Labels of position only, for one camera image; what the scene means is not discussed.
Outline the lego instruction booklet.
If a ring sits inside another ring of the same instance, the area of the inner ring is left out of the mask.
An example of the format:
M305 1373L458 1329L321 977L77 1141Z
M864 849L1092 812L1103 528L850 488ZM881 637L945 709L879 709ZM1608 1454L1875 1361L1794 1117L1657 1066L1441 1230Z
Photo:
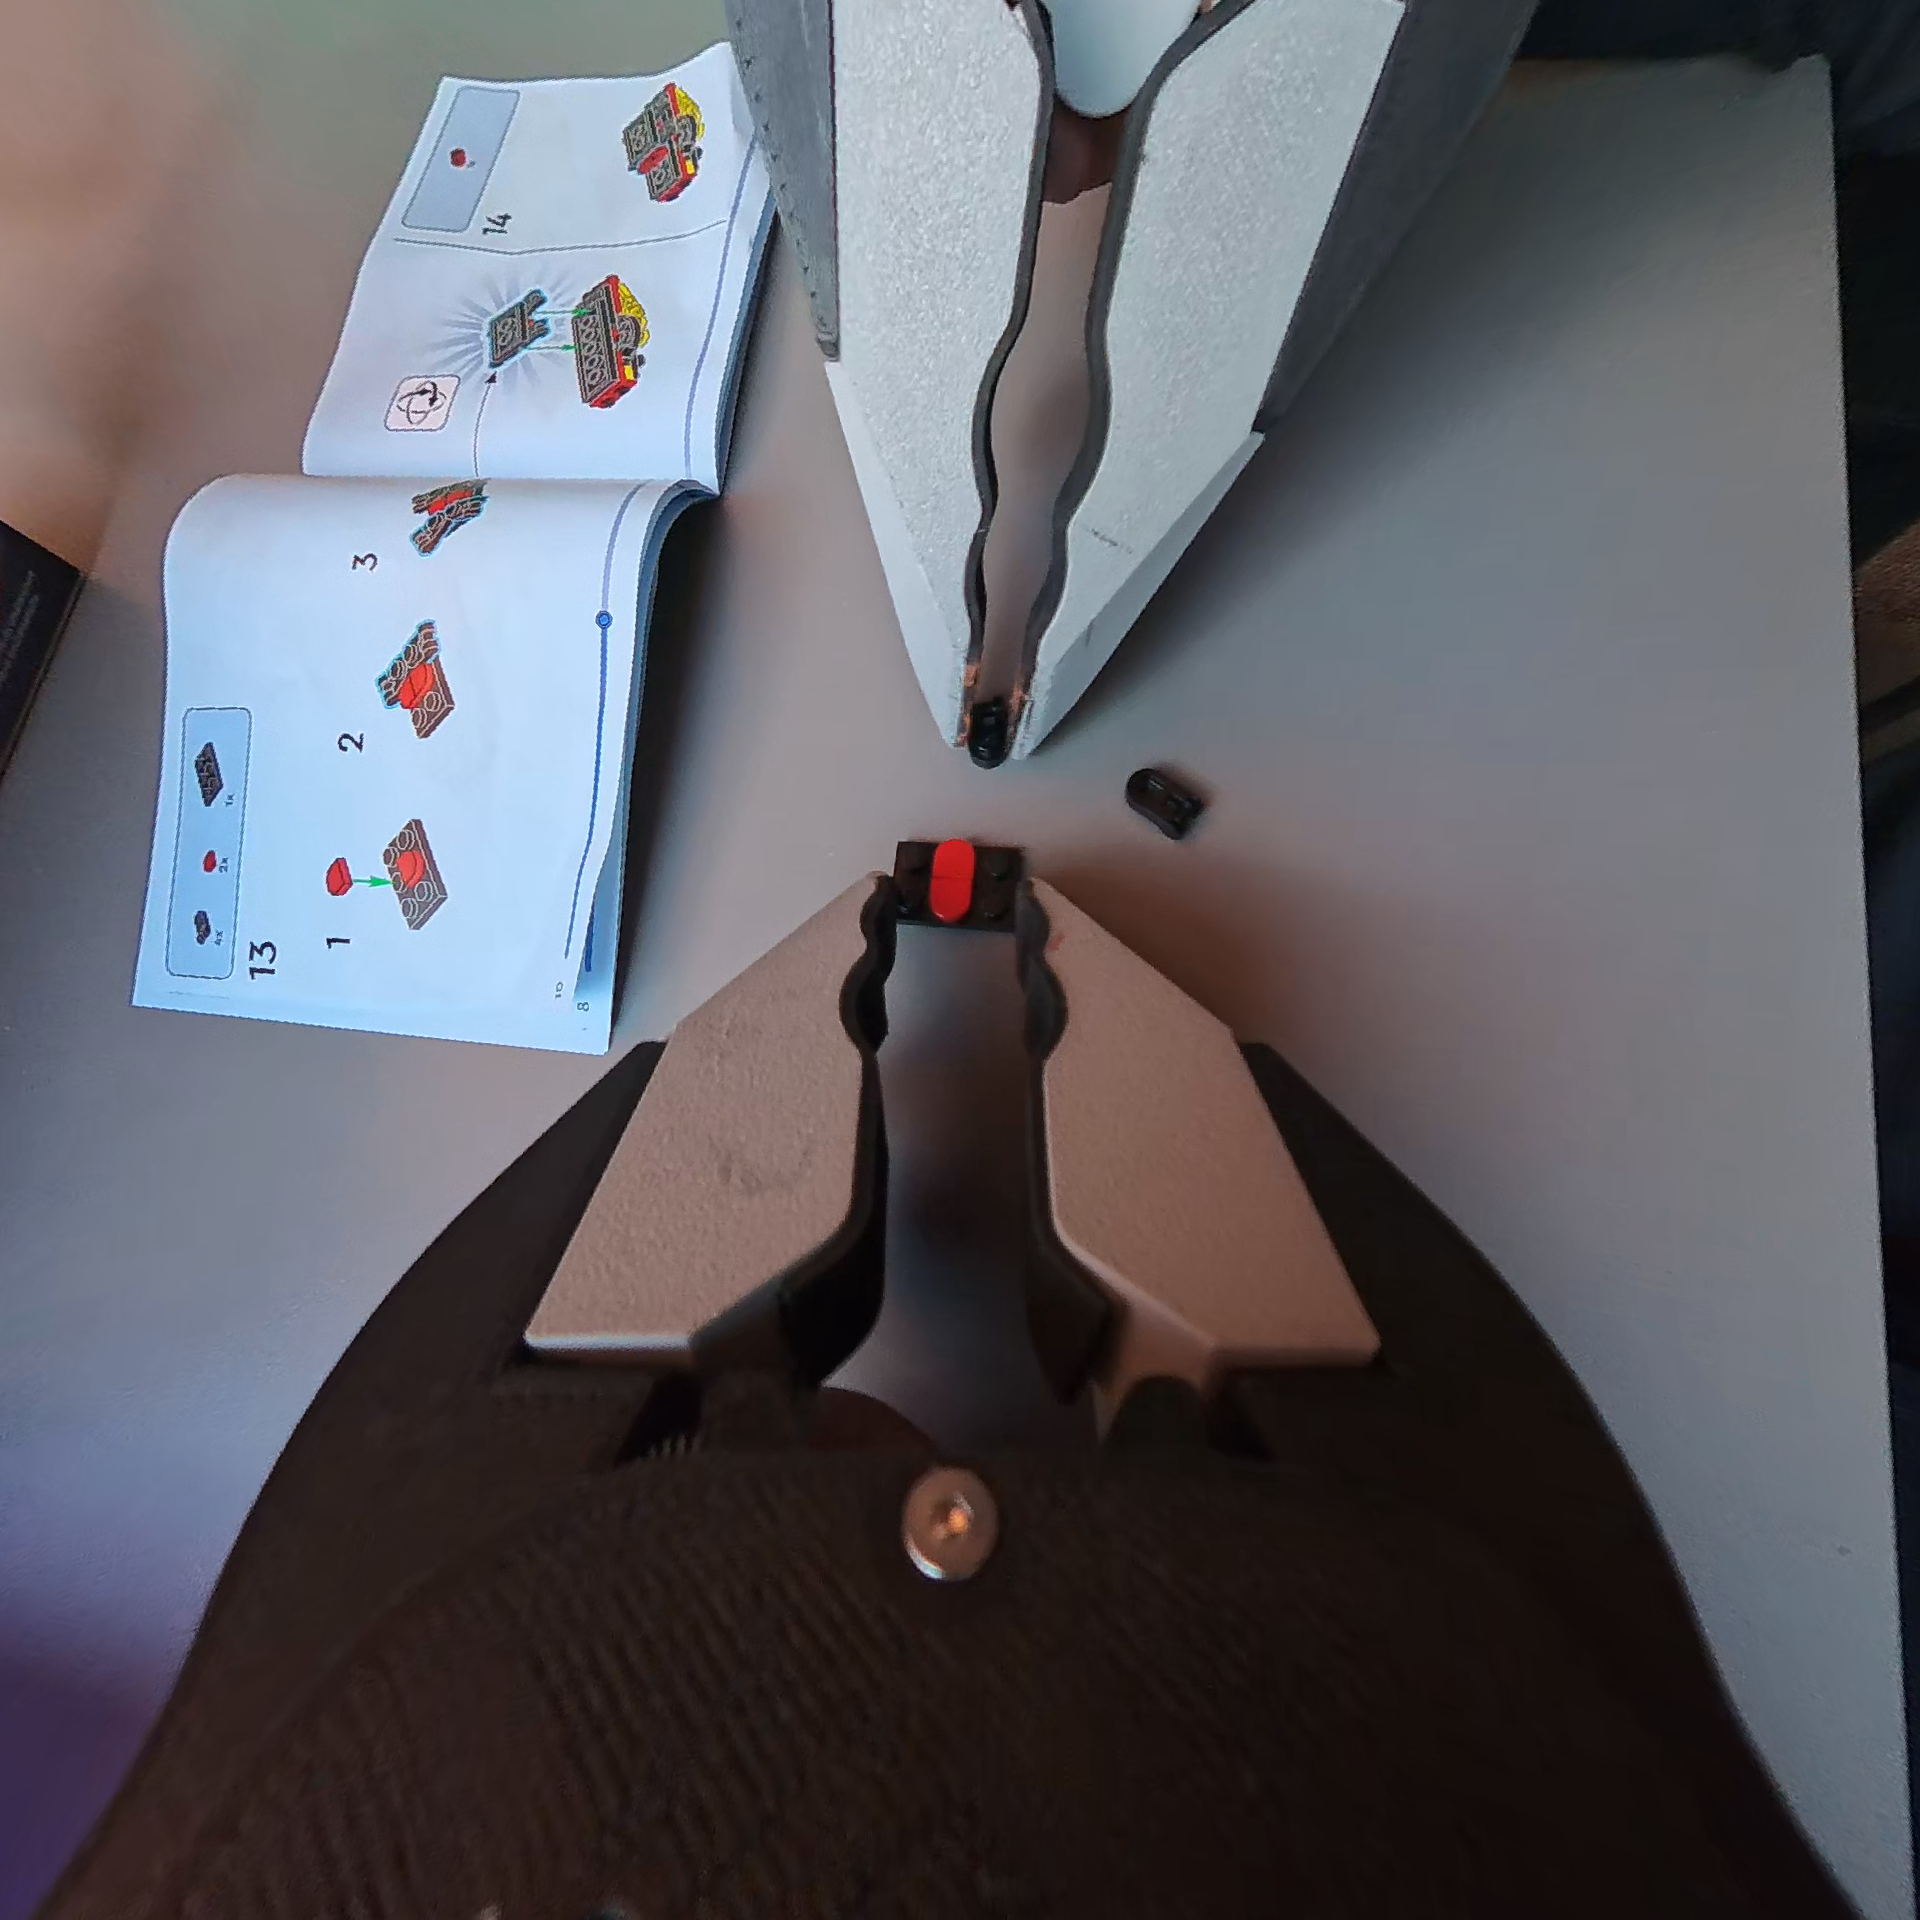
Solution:
M300 474L165 540L134 1007L606 1052L656 573L723 489L769 227L723 40L440 83Z

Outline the black and red lego assembly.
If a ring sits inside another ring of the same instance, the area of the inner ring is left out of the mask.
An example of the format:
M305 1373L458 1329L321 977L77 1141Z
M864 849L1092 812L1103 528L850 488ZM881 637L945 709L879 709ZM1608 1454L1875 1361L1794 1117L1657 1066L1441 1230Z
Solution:
M966 836L900 840L892 885L900 926L1011 935L1026 849Z

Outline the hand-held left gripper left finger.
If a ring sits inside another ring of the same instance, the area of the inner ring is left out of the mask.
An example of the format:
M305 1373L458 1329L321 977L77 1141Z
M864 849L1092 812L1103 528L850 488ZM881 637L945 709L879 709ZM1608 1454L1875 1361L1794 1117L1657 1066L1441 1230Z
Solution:
M547 1361L824 1380L875 1329L897 887L860 875L660 1048L525 1326Z

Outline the dark purple lego box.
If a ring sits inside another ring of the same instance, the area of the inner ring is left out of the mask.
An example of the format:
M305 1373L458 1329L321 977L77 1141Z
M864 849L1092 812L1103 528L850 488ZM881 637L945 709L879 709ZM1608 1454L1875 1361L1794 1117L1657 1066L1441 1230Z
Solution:
M4 524L4 770L84 592L84 568Z

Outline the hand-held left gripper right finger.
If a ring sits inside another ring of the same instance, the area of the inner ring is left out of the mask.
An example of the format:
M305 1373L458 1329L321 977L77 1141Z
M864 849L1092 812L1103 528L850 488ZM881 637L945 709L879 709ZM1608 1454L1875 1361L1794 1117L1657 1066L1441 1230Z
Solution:
M1052 1392L1365 1368L1380 1337L1233 1031L1049 883L1018 895L1036 1274Z

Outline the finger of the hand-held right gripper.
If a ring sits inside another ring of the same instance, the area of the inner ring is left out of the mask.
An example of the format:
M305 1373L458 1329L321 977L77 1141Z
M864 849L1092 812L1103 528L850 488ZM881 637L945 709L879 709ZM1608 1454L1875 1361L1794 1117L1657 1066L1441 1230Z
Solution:
M850 5L831 124L842 345L828 395L939 736L984 642L990 418L1031 300L1052 44L1036 5Z
M1380 83L1400 5L1219 7L1139 99L1090 300L1090 474L1018 716L1031 753L1115 654L1238 469Z

